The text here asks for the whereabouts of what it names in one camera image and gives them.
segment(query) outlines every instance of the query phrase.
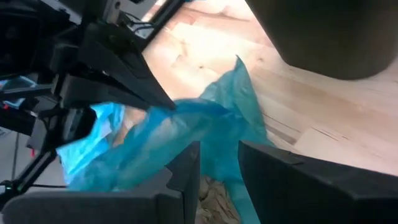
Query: blue plastic bag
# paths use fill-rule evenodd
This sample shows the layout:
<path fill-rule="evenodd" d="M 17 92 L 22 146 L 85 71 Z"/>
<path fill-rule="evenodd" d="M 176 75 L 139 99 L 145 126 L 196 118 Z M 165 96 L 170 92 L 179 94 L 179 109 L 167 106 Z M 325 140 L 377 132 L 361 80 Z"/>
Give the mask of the blue plastic bag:
<path fill-rule="evenodd" d="M 238 162 L 238 141 L 271 144 L 243 62 L 212 83 L 199 99 L 177 100 L 177 109 L 152 108 L 124 144 L 104 152 L 76 175 L 71 190 L 131 190 L 192 141 L 201 142 L 201 172 L 224 182 L 244 224 L 259 223 Z"/>
<path fill-rule="evenodd" d="M 91 108 L 95 110 L 97 115 L 91 133 L 84 139 L 57 149 L 67 184 L 93 159 L 112 147 L 112 143 L 122 125 L 123 105 L 108 103 L 94 105 Z"/>

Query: dark cylindrical object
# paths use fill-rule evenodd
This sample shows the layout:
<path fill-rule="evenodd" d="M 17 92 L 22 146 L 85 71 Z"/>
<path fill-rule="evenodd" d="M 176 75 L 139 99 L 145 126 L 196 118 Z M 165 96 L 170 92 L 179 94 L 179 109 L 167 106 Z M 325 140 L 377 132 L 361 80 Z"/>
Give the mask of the dark cylindrical object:
<path fill-rule="evenodd" d="M 398 53 L 394 0 L 246 0 L 289 65 L 339 79 L 375 75 Z"/>

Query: metal frame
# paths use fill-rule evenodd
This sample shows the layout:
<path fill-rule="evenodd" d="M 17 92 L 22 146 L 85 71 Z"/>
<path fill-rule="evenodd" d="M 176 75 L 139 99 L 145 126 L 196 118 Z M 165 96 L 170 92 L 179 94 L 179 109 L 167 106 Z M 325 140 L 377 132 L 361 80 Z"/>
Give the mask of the metal frame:
<path fill-rule="evenodd" d="M 140 37 L 138 35 L 135 35 L 136 38 L 132 35 L 134 39 L 134 45 L 136 45 L 137 50 L 143 51 L 148 44 L 151 42 L 151 40 L 156 36 L 157 33 L 163 28 L 163 26 L 167 23 L 167 21 L 177 12 L 177 10 L 183 5 L 185 0 L 168 0 L 161 8 L 160 10 L 154 15 L 154 17 L 149 21 L 151 26 L 149 26 L 152 30 L 150 34 L 147 37 Z M 96 22 L 98 18 L 101 18 L 103 21 L 107 23 L 116 23 L 118 22 L 119 19 L 119 14 L 120 14 L 120 2 L 117 0 L 87 0 L 86 4 L 92 7 L 86 7 L 85 11 L 83 12 L 83 17 L 82 17 L 82 22 L 81 26 L 86 27 L 87 26 L 93 26 L 92 23 Z M 100 29 L 110 29 L 109 31 L 115 32 L 117 35 L 118 32 L 116 30 L 113 30 L 114 28 L 117 27 L 112 27 L 112 26 L 107 26 L 104 24 L 102 27 L 99 27 Z M 123 33 L 121 34 L 120 38 L 126 38 L 126 36 L 123 36 Z M 58 49 L 58 52 L 51 51 L 53 54 L 58 54 L 57 56 L 63 56 L 63 54 L 69 53 L 67 49 L 67 45 L 62 45 L 65 47 L 65 49 Z M 44 46 L 44 47 L 49 47 L 49 49 L 54 48 L 52 45 Z M 90 56 L 90 48 L 88 48 L 86 51 L 82 50 L 82 54 L 85 54 L 86 57 L 83 58 L 91 58 L 88 57 Z M 52 55 L 44 55 L 47 56 L 48 58 L 54 59 L 55 57 L 52 57 Z M 107 57 L 113 59 L 115 62 L 119 62 L 120 57 L 122 55 L 118 55 L 116 53 L 106 55 Z M 98 64 L 90 64 L 90 60 L 87 59 L 88 61 L 86 64 L 92 65 L 91 67 L 95 68 L 96 66 L 98 68 L 103 68 L 103 65 L 98 65 Z M 143 71 L 149 70 L 147 68 L 147 65 L 145 64 L 145 60 L 141 54 L 135 55 L 136 63 L 142 63 L 142 69 Z M 48 61 L 49 69 L 53 71 L 53 73 L 58 73 L 58 69 L 63 69 L 63 61 L 53 61 L 50 60 Z M 122 68 L 127 69 L 128 71 L 129 68 L 129 62 L 128 60 L 123 60 L 124 65 L 119 65 L 122 66 Z M 104 67 L 107 68 L 113 68 L 113 65 L 105 65 Z M 128 81 L 128 80 L 136 80 L 136 85 L 140 84 L 140 80 L 136 77 L 132 77 L 129 75 L 132 75 L 130 73 L 125 74 L 127 75 L 126 77 L 119 76 L 115 78 L 117 81 L 120 83 L 125 83 L 122 82 L 123 80 Z M 21 88 L 18 90 L 7 90 L 7 91 L 2 91 L 0 92 L 0 100 L 10 100 L 10 98 L 28 98 L 32 96 L 44 96 L 46 94 L 52 94 L 55 96 L 56 99 L 59 99 L 61 104 L 64 104 L 66 102 L 73 103 L 73 101 L 76 101 L 74 99 L 77 99 L 76 93 L 73 90 L 76 90 L 79 88 L 79 86 L 82 85 L 82 83 L 86 83 L 87 85 L 94 85 L 95 82 L 92 83 L 87 83 L 89 80 L 84 80 L 78 77 L 69 77 L 68 75 L 66 77 L 63 77 L 61 79 L 56 78 L 54 81 L 53 85 L 37 85 L 34 88 Z M 121 103 L 126 103 L 129 104 L 129 102 L 133 102 L 135 99 L 132 99 L 134 97 L 137 98 L 137 100 L 141 100 L 142 103 L 142 108 L 146 108 L 150 105 L 157 105 L 157 106 L 165 106 L 168 108 L 173 108 L 174 104 L 170 99 L 164 98 L 162 94 L 152 94 L 153 91 L 156 90 L 151 90 L 147 91 L 147 86 L 112 86 L 109 84 L 108 86 L 103 86 L 105 85 L 105 82 L 96 85 L 97 92 L 99 93 L 104 93 L 104 91 L 101 91 L 102 89 L 108 89 L 108 88 L 113 88 L 113 93 L 117 93 L 117 95 L 114 95 L 113 98 L 109 98 L 110 96 L 106 96 L 104 94 L 94 94 L 90 95 L 90 97 L 86 97 L 86 104 L 90 102 L 90 100 L 100 100 L 100 101 L 109 101 L 110 100 L 116 100 Z M 123 92 L 126 88 L 128 89 L 135 89 L 132 93 L 126 91 Z M 3 192 L 0 192 L 0 210 L 2 207 L 13 197 L 16 197 L 18 195 L 24 194 L 29 187 L 31 187 L 34 182 L 37 180 L 37 178 L 40 176 L 41 173 L 47 168 L 47 166 L 54 161 L 54 159 L 57 156 L 57 153 L 55 152 L 56 148 L 63 144 L 67 144 L 71 141 L 76 141 L 77 139 L 81 139 L 85 136 L 87 136 L 90 133 L 91 127 L 95 121 L 95 113 L 93 111 L 82 111 L 81 113 L 76 113 L 73 110 L 70 109 L 57 109 L 58 104 L 53 104 L 50 103 L 50 108 L 49 109 L 43 109 L 39 111 L 39 115 L 37 118 L 34 116 L 30 115 L 29 113 L 23 112 L 21 110 L 15 110 L 12 108 L 9 108 L 8 110 L 6 109 L 0 109 L 0 126 L 3 126 L 7 129 L 11 129 L 13 131 L 17 131 L 19 133 L 23 133 L 26 135 L 30 136 L 28 144 L 30 145 L 31 148 L 36 149 L 39 151 L 38 155 L 33 159 L 33 161 L 25 168 L 25 170 L 16 178 L 15 180 L 12 181 L 4 181 L 0 184 L 0 191 L 1 187 L 3 189 Z"/>

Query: wooden floor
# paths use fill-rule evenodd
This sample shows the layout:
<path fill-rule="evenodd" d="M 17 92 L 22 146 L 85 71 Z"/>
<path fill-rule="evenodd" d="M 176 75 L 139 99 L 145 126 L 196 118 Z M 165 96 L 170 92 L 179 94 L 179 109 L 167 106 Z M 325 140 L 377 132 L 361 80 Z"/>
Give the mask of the wooden floor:
<path fill-rule="evenodd" d="M 172 98 L 198 96 L 232 69 L 236 55 L 249 70 L 277 146 L 398 175 L 398 61 L 355 82 L 291 67 L 244 0 L 186 3 L 144 53 Z"/>

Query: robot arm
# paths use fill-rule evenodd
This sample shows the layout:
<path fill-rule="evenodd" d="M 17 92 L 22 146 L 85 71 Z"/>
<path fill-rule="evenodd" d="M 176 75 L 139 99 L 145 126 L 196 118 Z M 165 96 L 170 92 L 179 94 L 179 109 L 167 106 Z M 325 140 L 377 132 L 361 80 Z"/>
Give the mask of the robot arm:
<path fill-rule="evenodd" d="M 184 2 L 166 2 L 143 23 L 121 12 L 117 0 L 69 0 L 62 7 L 0 1 L 0 81 L 34 75 L 36 82 L 0 90 L 0 102 L 29 102 L 23 110 L 0 109 L 0 125 L 28 134 L 29 147 L 39 151 L 20 176 L 0 184 L 0 209 L 32 186 L 56 158 L 56 148 L 89 135 L 96 118 L 90 105 L 174 109 L 141 52 Z M 73 12 L 80 21 L 72 22 Z"/>

